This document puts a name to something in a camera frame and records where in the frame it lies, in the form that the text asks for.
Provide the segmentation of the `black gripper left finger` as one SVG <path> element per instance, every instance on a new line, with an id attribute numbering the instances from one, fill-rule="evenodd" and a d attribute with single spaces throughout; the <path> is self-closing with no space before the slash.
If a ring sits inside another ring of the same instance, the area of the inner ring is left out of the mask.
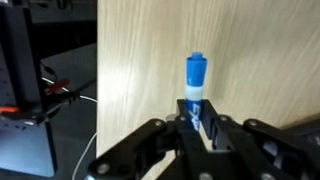
<path id="1" fill-rule="evenodd" d="M 141 180 L 168 152 L 175 158 L 157 180 L 214 180 L 212 155 L 190 122 L 184 100 L 173 121 L 151 119 L 88 166 L 89 180 Z"/>

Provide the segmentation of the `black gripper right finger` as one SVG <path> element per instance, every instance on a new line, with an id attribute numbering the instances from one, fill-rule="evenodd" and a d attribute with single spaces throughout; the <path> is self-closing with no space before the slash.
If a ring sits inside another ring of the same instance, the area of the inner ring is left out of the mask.
<path id="1" fill-rule="evenodd" d="M 202 101 L 201 122 L 214 151 L 235 155 L 244 179 L 320 180 L 318 147 L 258 119 L 242 124 Z"/>

